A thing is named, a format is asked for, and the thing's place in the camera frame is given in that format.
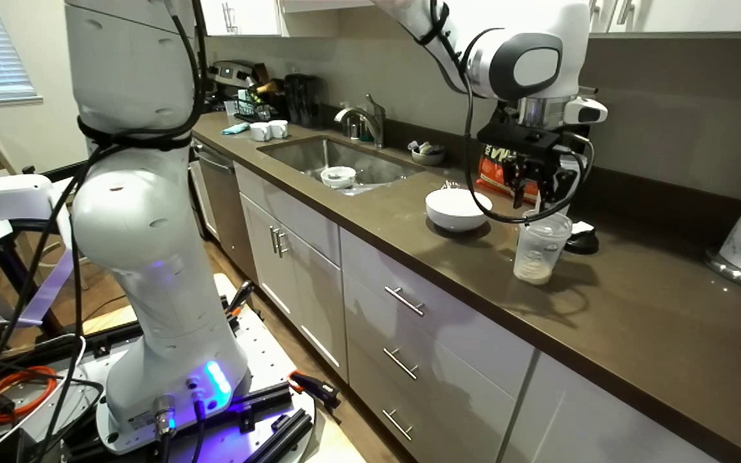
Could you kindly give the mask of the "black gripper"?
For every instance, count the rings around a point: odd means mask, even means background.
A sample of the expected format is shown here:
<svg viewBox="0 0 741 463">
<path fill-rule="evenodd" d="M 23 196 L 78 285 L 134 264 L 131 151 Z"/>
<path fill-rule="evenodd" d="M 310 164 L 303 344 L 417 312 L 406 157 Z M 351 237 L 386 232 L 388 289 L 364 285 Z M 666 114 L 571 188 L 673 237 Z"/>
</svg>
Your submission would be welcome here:
<svg viewBox="0 0 741 463">
<path fill-rule="evenodd" d="M 516 119 L 490 120 L 477 139 L 518 155 L 523 202 L 566 206 L 586 180 L 586 141 L 571 128 L 530 128 Z"/>
</svg>

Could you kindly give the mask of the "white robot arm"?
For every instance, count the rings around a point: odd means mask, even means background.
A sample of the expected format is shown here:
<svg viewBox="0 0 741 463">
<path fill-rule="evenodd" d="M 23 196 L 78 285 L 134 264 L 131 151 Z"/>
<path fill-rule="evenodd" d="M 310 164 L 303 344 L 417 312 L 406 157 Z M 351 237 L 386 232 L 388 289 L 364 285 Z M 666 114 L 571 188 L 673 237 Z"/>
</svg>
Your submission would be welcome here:
<svg viewBox="0 0 741 463">
<path fill-rule="evenodd" d="M 541 159 L 521 177 L 553 215 L 576 196 L 559 177 L 561 133 L 608 108 L 579 90 L 589 0 L 370 0 L 469 97 L 545 106 L 543 119 L 490 123 L 487 143 Z M 95 412 L 100 443 L 130 456 L 226 412 L 249 366 L 188 223 L 188 143 L 202 114 L 188 9 L 172 0 L 64 0 L 78 125 L 94 143 L 72 200 L 72 237 L 114 273 L 141 336 L 110 366 Z"/>
</svg>

